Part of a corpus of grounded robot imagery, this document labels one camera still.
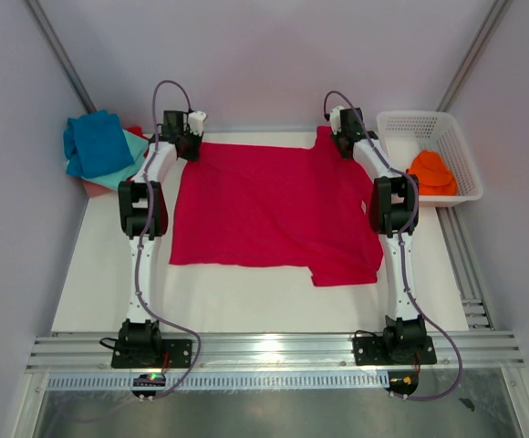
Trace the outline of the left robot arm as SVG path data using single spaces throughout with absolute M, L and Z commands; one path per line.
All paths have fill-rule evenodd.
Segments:
M 178 159 L 199 159 L 206 118 L 198 110 L 164 112 L 140 170 L 119 184 L 119 221 L 129 239 L 132 286 L 126 320 L 114 346 L 114 368 L 191 367 L 193 342 L 165 339 L 163 322 L 150 311 L 150 299 L 161 239 L 169 227 L 162 182 Z

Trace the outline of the magenta t shirt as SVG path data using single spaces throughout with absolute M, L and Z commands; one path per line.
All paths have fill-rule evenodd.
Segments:
M 303 267 L 316 287 L 376 283 L 372 181 L 330 134 L 318 128 L 308 149 L 205 142 L 183 168 L 171 264 Z

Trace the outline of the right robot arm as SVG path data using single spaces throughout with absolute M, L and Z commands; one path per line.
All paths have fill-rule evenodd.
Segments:
M 418 179 L 393 168 L 378 137 L 363 125 L 361 109 L 334 107 L 326 115 L 331 138 L 340 155 L 363 168 L 372 180 L 366 210 L 370 228 L 378 234 L 388 277 L 389 301 L 385 327 L 360 355 L 392 364 L 410 364 L 427 343 L 425 319 L 411 297 L 414 288 L 411 249 L 418 224 Z

